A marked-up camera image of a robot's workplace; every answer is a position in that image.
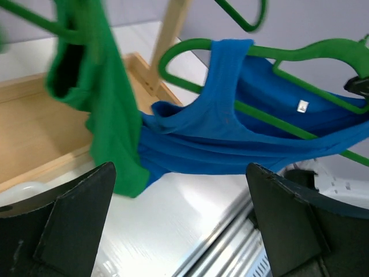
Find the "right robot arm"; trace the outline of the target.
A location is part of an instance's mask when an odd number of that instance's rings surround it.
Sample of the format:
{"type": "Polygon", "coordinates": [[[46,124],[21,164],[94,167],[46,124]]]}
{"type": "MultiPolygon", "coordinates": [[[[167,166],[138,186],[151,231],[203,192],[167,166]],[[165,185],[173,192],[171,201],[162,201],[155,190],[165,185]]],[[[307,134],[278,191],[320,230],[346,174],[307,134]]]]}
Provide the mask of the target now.
{"type": "Polygon", "coordinates": [[[280,175],[312,184],[325,196],[368,208],[368,166],[363,166],[362,177],[355,177],[353,171],[361,167],[360,163],[351,160],[346,165],[335,164],[340,149],[368,139],[368,113],[353,113],[301,87],[291,92],[291,98],[288,103],[295,104],[296,112],[287,121],[328,141],[330,148],[324,153],[327,163],[315,154],[286,166],[280,175]]]}

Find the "green tank top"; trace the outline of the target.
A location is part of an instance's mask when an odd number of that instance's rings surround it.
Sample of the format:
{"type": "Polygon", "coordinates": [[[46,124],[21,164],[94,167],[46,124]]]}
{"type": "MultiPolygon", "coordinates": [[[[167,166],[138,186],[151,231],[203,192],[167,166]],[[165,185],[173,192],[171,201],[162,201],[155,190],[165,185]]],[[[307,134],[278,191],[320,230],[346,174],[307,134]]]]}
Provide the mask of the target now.
{"type": "Polygon", "coordinates": [[[149,179],[138,154],[142,116],[103,5],[91,5],[93,15],[86,23],[92,42],[73,45],[59,38],[46,87],[55,100],[88,112],[95,164],[113,162],[114,193],[135,198],[149,179]]]}

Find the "aluminium mounting rail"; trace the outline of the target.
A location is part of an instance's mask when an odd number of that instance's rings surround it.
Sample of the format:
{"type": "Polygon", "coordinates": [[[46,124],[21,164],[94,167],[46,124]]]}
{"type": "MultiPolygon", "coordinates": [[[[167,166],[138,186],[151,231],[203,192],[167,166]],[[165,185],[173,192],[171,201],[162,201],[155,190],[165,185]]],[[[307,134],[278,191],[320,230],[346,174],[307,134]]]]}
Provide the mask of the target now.
{"type": "Polygon", "coordinates": [[[271,276],[260,231],[250,220],[251,196],[242,193],[173,276],[271,276]]]}

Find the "blue tank top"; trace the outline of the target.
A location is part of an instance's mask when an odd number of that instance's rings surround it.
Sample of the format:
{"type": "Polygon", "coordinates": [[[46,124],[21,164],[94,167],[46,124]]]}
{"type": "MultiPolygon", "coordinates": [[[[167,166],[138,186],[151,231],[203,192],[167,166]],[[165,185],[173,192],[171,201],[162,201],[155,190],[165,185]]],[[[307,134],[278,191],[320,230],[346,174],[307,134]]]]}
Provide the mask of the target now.
{"type": "Polygon", "coordinates": [[[243,174],[258,163],[278,172],[302,160],[340,154],[368,137],[355,114],[275,75],[249,55],[251,39],[211,43],[200,95],[179,107],[152,104],[138,147],[149,182],[164,174],[243,174]]]}

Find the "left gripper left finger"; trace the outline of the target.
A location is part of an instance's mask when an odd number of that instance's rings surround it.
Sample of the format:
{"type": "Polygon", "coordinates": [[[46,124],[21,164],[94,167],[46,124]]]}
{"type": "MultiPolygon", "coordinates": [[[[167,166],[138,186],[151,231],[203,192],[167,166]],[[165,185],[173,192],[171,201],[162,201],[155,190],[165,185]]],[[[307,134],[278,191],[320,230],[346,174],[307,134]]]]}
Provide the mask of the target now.
{"type": "Polygon", "coordinates": [[[90,276],[116,179],[104,163],[1,207],[1,276],[90,276]]]}

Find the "wooden clothes rack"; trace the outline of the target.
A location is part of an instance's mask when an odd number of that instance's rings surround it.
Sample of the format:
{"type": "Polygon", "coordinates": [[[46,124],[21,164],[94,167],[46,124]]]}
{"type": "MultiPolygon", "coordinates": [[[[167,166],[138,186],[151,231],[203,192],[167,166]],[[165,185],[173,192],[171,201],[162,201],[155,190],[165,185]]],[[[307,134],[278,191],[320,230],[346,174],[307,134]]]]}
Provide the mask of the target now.
{"type": "MultiPolygon", "coordinates": [[[[92,42],[87,21],[92,1],[56,1],[61,26],[82,29],[85,45],[92,42]]],[[[121,56],[141,112],[151,113],[154,102],[180,105],[165,84],[153,81],[153,66],[140,55],[121,56]]],[[[86,128],[88,112],[55,100],[46,87],[47,75],[38,74],[1,84],[1,188],[28,178],[44,182],[46,172],[72,160],[92,159],[92,133],[86,128]]]]}

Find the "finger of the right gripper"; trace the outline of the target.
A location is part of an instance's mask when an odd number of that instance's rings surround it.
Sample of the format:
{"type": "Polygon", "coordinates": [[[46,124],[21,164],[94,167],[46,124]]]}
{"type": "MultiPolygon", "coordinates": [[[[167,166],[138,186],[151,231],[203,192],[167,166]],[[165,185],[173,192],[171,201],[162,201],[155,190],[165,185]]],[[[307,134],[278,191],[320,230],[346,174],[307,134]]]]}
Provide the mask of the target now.
{"type": "Polygon", "coordinates": [[[344,89],[350,93],[362,97],[369,96],[369,78],[360,78],[359,76],[349,79],[344,85],[344,89]]]}

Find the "green hanger with blue top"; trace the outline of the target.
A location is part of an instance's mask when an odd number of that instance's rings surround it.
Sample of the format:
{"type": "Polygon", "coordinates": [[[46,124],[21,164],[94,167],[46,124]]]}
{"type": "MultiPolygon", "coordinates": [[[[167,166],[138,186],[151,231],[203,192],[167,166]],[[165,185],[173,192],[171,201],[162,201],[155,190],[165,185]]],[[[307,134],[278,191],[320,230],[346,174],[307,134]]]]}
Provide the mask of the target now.
{"type": "MultiPolygon", "coordinates": [[[[209,39],[190,39],[178,43],[171,47],[161,58],[158,70],[163,79],[178,87],[184,88],[200,95],[203,87],[167,72],[168,63],[177,55],[194,49],[209,50],[211,52],[211,43],[209,39]]],[[[280,70],[279,66],[284,61],[306,61],[318,58],[329,58],[348,64],[360,78],[368,77],[368,47],[365,40],[354,41],[348,39],[327,39],[309,46],[296,50],[283,50],[270,47],[251,46],[249,55],[253,57],[265,58],[272,64],[272,71],[275,75],[288,80],[304,89],[319,95],[320,97],[341,106],[353,113],[368,113],[368,100],[366,98],[345,98],[336,94],[326,92],[305,81],[298,79],[286,72],[280,70]]],[[[368,159],[353,153],[347,148],[340,155],[358,162],[362,165],[368,165],[368,159]]]]}

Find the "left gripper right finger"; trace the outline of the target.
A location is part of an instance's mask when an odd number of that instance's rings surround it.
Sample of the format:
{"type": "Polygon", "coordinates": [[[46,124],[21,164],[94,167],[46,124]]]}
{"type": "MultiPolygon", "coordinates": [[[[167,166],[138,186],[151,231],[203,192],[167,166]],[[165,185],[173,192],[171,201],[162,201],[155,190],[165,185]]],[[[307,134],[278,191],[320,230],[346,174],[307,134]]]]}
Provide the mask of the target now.
{"type": "Polygon", "coordinates": [[[368,210],[251,163],[246,179],[273,276],[368,276],[368,210]]]}

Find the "white plastic basket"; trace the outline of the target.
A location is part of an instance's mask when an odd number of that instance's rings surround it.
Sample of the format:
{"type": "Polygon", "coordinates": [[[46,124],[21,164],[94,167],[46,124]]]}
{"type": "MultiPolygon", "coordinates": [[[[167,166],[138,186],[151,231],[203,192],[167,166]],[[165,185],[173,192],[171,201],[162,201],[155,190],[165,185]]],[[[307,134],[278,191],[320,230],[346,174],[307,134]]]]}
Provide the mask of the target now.
{"type": "Polygon", "coordinates": [[[24,182],[9,188],[0,194],[1,207],[28,199],[48,189],[46,184],[41,182],[24,182]]]}

